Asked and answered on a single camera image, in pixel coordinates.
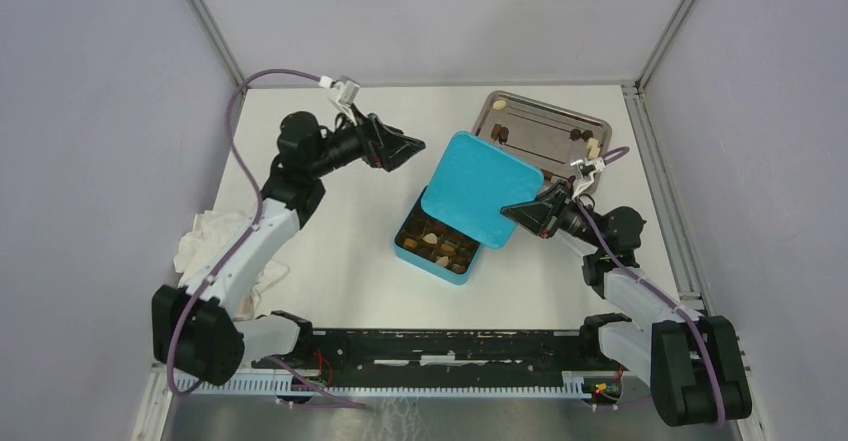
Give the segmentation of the teal box lid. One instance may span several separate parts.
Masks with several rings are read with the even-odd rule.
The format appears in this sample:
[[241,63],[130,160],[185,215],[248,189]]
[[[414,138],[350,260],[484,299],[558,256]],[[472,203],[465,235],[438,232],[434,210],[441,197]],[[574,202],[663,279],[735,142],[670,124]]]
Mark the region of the teal box lid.
[[500,249],[517,227],[501,209],[533,200],[543,184],[539,168],[459,131],[450,139],[420,204],[430,217]]

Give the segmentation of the teal chocolate box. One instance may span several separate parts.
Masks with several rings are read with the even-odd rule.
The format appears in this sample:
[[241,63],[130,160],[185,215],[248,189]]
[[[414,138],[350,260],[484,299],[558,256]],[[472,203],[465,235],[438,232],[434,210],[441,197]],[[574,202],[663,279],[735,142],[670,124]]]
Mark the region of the teal chocolate box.
[[453,285],[464,285],[483,252],[483,245],[421,206],[424,187],[393,240],[396,256]]

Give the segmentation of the steel serving tongs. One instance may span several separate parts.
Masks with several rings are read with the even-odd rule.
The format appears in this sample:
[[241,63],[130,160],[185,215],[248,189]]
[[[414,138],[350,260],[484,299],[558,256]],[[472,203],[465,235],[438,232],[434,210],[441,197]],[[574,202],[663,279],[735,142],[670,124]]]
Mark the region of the steel serving tongs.
[[558,230],[552,240],[557,240],[578,258],[594,254],[597,248],[590,243],[580,240],[564,230]]

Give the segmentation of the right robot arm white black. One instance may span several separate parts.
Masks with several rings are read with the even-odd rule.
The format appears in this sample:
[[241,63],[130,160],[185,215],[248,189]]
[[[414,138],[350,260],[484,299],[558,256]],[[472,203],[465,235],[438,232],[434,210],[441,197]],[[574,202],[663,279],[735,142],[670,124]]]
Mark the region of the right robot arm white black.
[[635,257],[646,223],[637,210],[620,206],[600,214],[569,183],[558,182],[501,213],[540,238],[563,231],[595,247],[582,259],[584,282],[620,311],[586,323],[594,332],[577,343],[585,366],[623,366],[646,384],[658,415],[672,427],[721,427],[752,414],[733,324],[684,306],[649,279]]

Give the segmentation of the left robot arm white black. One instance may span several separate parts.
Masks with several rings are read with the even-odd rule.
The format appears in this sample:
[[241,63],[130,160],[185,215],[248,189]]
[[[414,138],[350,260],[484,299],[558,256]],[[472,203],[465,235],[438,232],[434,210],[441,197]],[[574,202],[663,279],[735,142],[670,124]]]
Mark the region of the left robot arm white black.
[[307,111],[284,117],[269,177],[252,185],[257,205],[241,233],[185,285],[164,285],[154,293],[154,356],[166,367],[172,393],[194,390],[178,387],[177,372],[192,376],[197,385],[221,386],[245,363],[277,355],[297,369],[312,360],[314,342],[302,334],[309,322],[286,314],[238,321],[242,301],[317,210],[325,195],[323,176],[357,160],[391,172],[426,147],[374,113],[351,108],[337,119],[337,128],[330,130]]

